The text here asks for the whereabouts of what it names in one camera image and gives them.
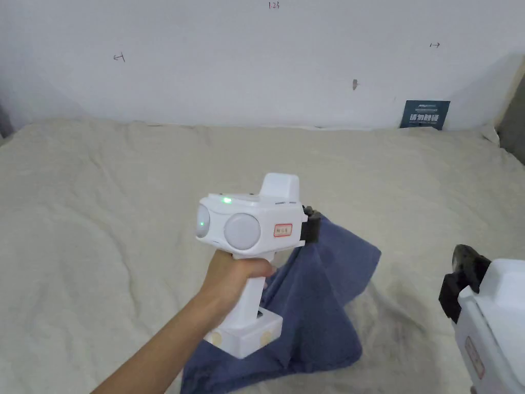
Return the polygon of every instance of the red label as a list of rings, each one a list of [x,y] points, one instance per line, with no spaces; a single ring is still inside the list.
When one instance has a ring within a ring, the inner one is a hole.
[[[274,237],[289,237],[292,235],[292,224],[276,224],[274,228]]]
[[[476,349],[476,346],[474,346],[474,342],[472,342],[470,337],[467,337],[467,340],[465,341],[465,349],[467,350],[470,361],[472,361],[472,365],[478,374],[479,380],[483,379],[483,376],[485,376],[485,365],[483,365],[478,350]]]

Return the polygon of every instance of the beige bedsheet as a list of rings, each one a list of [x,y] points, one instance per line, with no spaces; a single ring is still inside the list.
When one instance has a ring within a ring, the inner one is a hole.
[[[437,301],[458,243],[525,258],[525,170],[477,131],[307,131],[51,120],[0,147],[0,392],[89,392],[198,290],[200,197],[300,176],[301,199],[383,252],[334,372],[247,393],[468,393]],[[281,254],[278,261],[283,261]],[[180,377],[169,392],[178,392]]]

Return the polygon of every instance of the device base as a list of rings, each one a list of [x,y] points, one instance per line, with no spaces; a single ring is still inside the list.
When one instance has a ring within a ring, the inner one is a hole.
[[[220,325],[204,338],[236,358],[245,358],[281,336],[282,317],[259,308],[257,319],[241,328]]]

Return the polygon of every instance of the blue towel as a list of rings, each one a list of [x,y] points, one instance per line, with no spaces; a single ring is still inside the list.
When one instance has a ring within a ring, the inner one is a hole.
[[[343,307],[365,289],[380,256],[322,217],[318,243],[296,248],[262,294],[261,306],[283,317],[281,336],[242,360],[202,341],[184,368],[181,394],[223,394],[352,365],[362,348]]]

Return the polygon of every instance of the dark blue sign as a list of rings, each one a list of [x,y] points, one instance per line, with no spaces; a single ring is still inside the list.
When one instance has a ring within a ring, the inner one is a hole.
[[[433,127],[442,130],[450,101],[407,100],[400,128]]]

